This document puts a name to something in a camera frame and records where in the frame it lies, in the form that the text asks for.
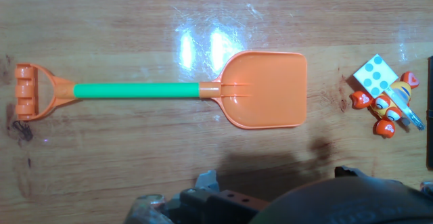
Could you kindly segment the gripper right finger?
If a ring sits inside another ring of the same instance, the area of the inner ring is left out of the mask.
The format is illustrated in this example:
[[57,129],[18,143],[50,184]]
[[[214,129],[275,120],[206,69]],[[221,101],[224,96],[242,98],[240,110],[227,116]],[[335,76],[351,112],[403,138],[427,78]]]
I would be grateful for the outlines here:
[[361,170],[348,166],[337,166],[334,169],[334,175],[335,177],[368,177]]

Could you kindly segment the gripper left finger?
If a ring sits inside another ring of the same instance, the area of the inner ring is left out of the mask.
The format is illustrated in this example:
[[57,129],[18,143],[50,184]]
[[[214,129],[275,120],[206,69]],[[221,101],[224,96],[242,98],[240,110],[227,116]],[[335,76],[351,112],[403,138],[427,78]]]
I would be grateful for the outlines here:
[[196,180],[195,188],[207,192],[219,192],[217,172],[215,170],[209,170],[206,173],[200,174]]

